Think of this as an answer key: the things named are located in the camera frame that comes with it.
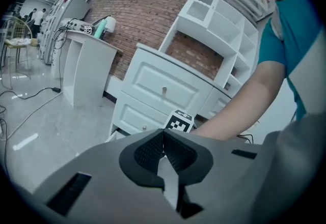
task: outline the tiled floor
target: tiled floor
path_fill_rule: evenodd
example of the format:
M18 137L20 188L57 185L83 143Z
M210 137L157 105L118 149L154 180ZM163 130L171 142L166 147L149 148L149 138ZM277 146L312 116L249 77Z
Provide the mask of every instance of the tiled floor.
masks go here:
M59 80L51 77L51 66L37 59L38 48L29 48L29 65L31 79L14 73L11 65L13 91L28 97L45 87L59 87ZM24 51L21 51L20 71L26 71ZM9 86L8 65L3 69L0 78L5 86ZM5 91L0 84L0 93ZM4 93L0 97L0 105L7 111L4 119L10 134L33 110L38 108L57 93L51 89L42 91L36 97L21 100L12 93ZM63 94L35 112L17 132L8 140L7 167L13 181L33 192L35 188L51 173L73 159L86 149L103 143L108 138L108 131L114 110L114 104L103 98L101 105L92 108L73 108ZM38 138L20 150L13 146L33 134ZM4 158L5 142L0 142L1 162Z

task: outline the cabinet door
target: cabinet door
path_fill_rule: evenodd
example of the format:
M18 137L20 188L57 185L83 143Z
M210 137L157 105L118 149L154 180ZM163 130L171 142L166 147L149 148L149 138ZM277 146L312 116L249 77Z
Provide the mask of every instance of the cabinet door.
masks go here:
M226 106L226 104L230 102L230 100L231 99L225 94L223 94L221 91L217 90L216 88L213 88L206 102L201 108L199 115L204 118L211 119L218 112L220 112L224 108L224 106Z
M135 134L163 128L167 118L167 115L121 93L114 109L112 123L129 134Z
M122 91L165 115L180 109L195 116L212 88L172 62L137 49Z

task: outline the person in background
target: person in background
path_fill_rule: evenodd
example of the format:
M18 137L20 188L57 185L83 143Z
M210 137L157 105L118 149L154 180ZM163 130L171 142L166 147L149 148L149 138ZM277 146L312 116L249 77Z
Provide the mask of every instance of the person in background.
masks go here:
M30 14L29 14L29 18L27 19L26 22L30 22L30 21L32 20L32 18L33 18L33 14L34 14L36 11L37 11L37 9L33 9L33 11L30 12Z
M262 34L259 61L253 75L221 112L193 134L220 140L241 134L266 112L284 78L294 93L297 120L306 113L289 75L312 47L322 30L322 21L309 0L276 0L276 5L283 38L279 39L269 20Z
M43 21L43 16L44 16L45 11L46 11L46 9L43 9L42 11L37 12L35 15L35 21L34 21L34 24L32 25L32 29L31 29L34 39L36 39L37 34L40 32L40 26Z

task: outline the metal chair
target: metal chair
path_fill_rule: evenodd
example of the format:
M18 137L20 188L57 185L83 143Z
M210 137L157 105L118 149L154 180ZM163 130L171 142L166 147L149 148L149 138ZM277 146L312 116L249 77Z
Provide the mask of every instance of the metal chair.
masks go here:
M7 51L9 49L9 55L8 55L8 63L9 63L9 78L10 78L10 87L4 86L3 80L2 85L4 88L12 90L12 82L11 82L11 63L10 63L10 56L11 56L11 50L16 50L16 58L15 58L15 72L25 75L22 72L19 72L17 70L17 65L19 64L19 58L20 58L20 50L22 48L25 48L26 51L26 63L27 63L27 69L28 69L28 75L26 75L29 79L31 79L30 74L30 68L29 68L29 61L28 61L28 52L27 47L30 45L31 40L28 37L28 33L30 33L30 36L32 37L32 31L30 27L21 19L12 17L3 25L3 29L6 30L6 32L3 34L2 42L3 42L3 48L1 52L1 58L0 58L0 70L2 71L2 66L5 66L6 64L6 55Z

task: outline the red brick wall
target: red brick wall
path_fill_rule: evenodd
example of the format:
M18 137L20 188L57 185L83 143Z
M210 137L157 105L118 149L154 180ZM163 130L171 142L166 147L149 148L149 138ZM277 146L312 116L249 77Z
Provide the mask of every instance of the red brick wall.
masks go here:
M187 0L91 0L85 21L112 15L116 29L104 40L123 51L114 59L110 74L124 78L138 42L158 49ZM168 54L214 79L222 59L202 43L177 33Z

